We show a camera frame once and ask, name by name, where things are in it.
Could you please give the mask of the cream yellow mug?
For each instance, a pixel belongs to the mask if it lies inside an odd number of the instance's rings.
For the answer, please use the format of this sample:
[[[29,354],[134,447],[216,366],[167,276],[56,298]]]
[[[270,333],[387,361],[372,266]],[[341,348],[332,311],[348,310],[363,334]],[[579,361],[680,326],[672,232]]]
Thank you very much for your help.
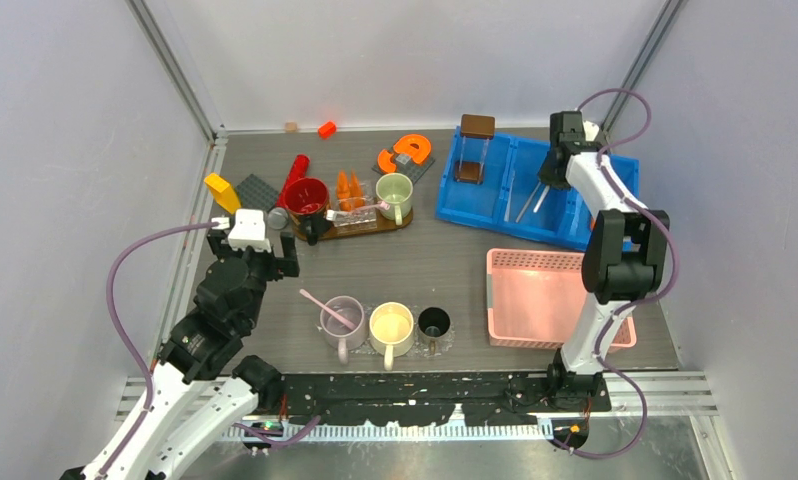
[[[383,368],[394,369],[395,360],[406,355],[415,343],[415,318],[410,309],[398,302],[377,306],[369,317],[369,340],[383,357]]]

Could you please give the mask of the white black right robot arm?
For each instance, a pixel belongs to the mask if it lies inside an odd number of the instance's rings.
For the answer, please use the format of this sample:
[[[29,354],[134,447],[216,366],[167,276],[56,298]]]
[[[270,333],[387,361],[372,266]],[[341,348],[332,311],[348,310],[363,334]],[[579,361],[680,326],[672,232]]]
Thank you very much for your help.
[[[544,395],[566,411],[599,395],[614,336],[660,287],[669,217],[648,209],[623,183],[601,144],[588,139],[581,112],[552,114],[549,140],[539,179],[576,190],[594,220],[581,266],[587,297],[573,334],[547,369]]]

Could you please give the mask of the beige grey toothbrush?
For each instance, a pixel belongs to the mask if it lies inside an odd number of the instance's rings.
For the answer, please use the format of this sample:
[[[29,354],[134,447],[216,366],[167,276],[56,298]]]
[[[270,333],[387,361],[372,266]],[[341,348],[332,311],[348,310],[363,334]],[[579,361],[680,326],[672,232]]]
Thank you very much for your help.
[[[528,197],[527,197],[526,201],[525,201],[525,202],[524,202],[524,204],[522,205],[522,207],[521,207],[521,209],[520,209],[520,211],[519,211],[519,213],[518,213],[518,215],[517,215],[517,218],[516,218],[516,223],[519,223],[519,222],[522,220],[522,218],[523,218],[523,216],[525,215],[526,211],[528,210],[528,208],[531,206],[531,204],[532,204],[532,202],[533,202],[533,197],[534,197],[534,196],[537,194],[537,192],[540,190],[540,187],[541,187],[541,186],[542,186],[542,184],[541,184],[541,183],[537,183],[537,184],[535,185],[534,189],[533,189],[533,190],[531,191],[531,193],[528,195]]]

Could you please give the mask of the orange toothpaste tube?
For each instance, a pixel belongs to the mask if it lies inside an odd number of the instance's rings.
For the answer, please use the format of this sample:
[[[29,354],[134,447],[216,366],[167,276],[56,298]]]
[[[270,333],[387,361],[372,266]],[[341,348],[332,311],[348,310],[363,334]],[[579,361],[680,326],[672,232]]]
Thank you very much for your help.
[[[351,190],[347,174],[344,170],[338,172],[335,193],[338,200],[338,209],[344,212],[351,211]]]
[[[354,170],[350,171],[349,178],[349,210],[356,210],[366,205],[363,188]]]

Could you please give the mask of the lilac translucent mug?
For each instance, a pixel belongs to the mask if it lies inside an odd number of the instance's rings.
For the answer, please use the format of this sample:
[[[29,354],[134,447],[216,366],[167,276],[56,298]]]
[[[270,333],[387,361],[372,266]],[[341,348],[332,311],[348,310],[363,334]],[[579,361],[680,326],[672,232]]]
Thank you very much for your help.
[[[365,310],[357,299],[350,296],[334,297],[326,302],[326,306],[352,324],[349,327],[325,310],[320,311],[323,337],[336,350],[339,362],[347,365],[350,352],[361,347],[369,337]]]

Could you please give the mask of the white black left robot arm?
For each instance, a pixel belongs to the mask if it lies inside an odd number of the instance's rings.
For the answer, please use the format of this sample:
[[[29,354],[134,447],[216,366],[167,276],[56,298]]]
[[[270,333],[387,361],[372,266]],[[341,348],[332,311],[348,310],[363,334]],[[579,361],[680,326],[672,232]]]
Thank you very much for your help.
[[[63,478],[178,479],[235,422],[280,405],[282,375],[256,355],[214,383],[256,328],[268,284],[299,275],[295,239],[281,234],[275,255],[262,210],[239,209],[202,226],[216,260],[192,309],[172,328],[156,367],[142,369],[145,390],[117,433]]]

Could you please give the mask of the light green mug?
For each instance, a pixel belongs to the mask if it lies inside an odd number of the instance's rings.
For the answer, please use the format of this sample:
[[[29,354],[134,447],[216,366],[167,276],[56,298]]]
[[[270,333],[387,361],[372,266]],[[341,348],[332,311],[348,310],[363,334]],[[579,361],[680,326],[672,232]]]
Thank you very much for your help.
[[[397,227],[404,226],[412,210],[413,191],[414,185],[408,176],[401,173],[382,175],[375,187],[381,206],[379,213]]]

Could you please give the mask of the clear glass toothbrush holder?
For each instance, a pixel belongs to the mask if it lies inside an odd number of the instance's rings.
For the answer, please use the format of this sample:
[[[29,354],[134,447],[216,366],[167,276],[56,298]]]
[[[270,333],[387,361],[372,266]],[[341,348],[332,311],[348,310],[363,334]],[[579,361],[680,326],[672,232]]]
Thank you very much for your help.
[[[348,198],[339,198],[337,189],[332,191],[331,210],[334,212],[332,220],[334,226],[340,231],[367,230],[374,228],[377,220],[377,203],[373,182],[359,181],[361,194],[357,197],[350,195]]]

